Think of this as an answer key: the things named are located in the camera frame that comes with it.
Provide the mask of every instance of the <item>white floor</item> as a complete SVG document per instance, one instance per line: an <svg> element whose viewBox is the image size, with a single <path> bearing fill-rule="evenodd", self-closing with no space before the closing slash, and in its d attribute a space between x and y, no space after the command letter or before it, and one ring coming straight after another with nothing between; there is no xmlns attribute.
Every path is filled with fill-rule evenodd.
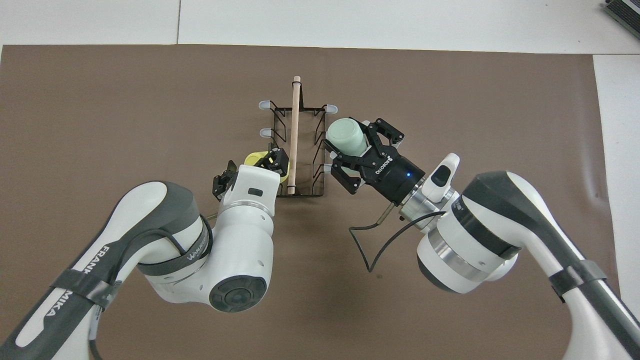
<svg viewBox="0 0 640 360"><path fill-rule="evenodd" d="M604 0L0 0L0 47L180 43L597 54L622 298L640 315L640 190L634 186L640 177L640 40L610 19L603 5Z"/></svg>

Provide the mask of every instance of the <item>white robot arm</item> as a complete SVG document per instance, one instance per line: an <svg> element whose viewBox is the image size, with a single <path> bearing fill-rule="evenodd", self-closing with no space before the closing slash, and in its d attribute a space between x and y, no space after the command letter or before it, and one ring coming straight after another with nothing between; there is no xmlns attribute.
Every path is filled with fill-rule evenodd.
<svg viewBox="0 0 640 360"><path fill-rule="evenodd" d="M280 175L246 165L225 174L214 179L221 203L213 230L179 185L151 181L130 190L1 345L0 359L88 359L90 346L96 356L100 314L136 266L168 302L230 313L256 305L271 279Z"/></svg>
<svg viewBox="0 0 640 360"><path fill-rule="evenodd" d="M332 130L332 124L326 139L332 152L332 175L349 193L369 184L392 205L401 207L401 216L425 234L417 248L417 260L421 272L433 284L467 293L483 281L502 277L514 265L518 252L528 249L572 316L573 331L564 359L640 359L637 319L611 291L601 269L571 242L525 179L506 171L479 174L460 195L451 188L460 160L457 155L449 154L425 176L398 154L404 134L384 120L361 123L340 119L336 123L339 126ZM344 131L346 128L359 129L359 135ZM390 144L382 145L378 134ZM365 150L358 154L342 152L343 146L336 145L347 140L362 143L363 137L368 146L360 146ZM359 177L349 176L353 171ZM360 251L371 271L375 261L369 267Z"/></svg>

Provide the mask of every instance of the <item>black strap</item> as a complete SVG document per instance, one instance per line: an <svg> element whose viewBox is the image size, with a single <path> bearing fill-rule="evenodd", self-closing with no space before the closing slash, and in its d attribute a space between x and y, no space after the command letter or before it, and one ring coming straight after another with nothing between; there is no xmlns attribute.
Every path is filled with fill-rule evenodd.
<svg viewBox="0 0 640 360"><path fill-rule="evenodd" d="M607 276L591 260L580 260L577 263L567 266L564 270L549 277L551 287L554 289L560 300L564 302L562 295L571 289L575 289L585 282L606 279Z"/></svg>
<svg viewBox="0 0 640 360"><path fill-rule="evenodd" d="M213 243L213 237L211 234L211 227L206 219L201 215L200 218L205 226L202 227L202 232L196 241L193 242L191 247L184 253L184 255L178 256L171 260L163 261L156 264L138 264L138 270L141 273L148 276L160 276L167 275L180 270L186 266L191 265L196 260L202 259L211 251Z"/></svg>
<svg viewBox="0 0 640 360"><path fill-rule="evenodd" d="M81 295L103 309L109 307L115 299L121 282L110 285L99 277L74 269L66 269L51 284L54 288L62 288Z"/></svg>

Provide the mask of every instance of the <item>wooden dowel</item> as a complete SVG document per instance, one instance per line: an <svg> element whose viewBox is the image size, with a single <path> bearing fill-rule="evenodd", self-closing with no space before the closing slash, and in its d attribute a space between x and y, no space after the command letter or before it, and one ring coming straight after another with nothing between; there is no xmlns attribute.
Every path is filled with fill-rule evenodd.
<svg viewBox="0 0 640 360"><path fill-rule="evenodd" d="M289 184L287 194L296 193L296 162L298 160L298 116L300 115L300 77L293 77L293 109L291 110L291 147L289 148Z"/></svg>

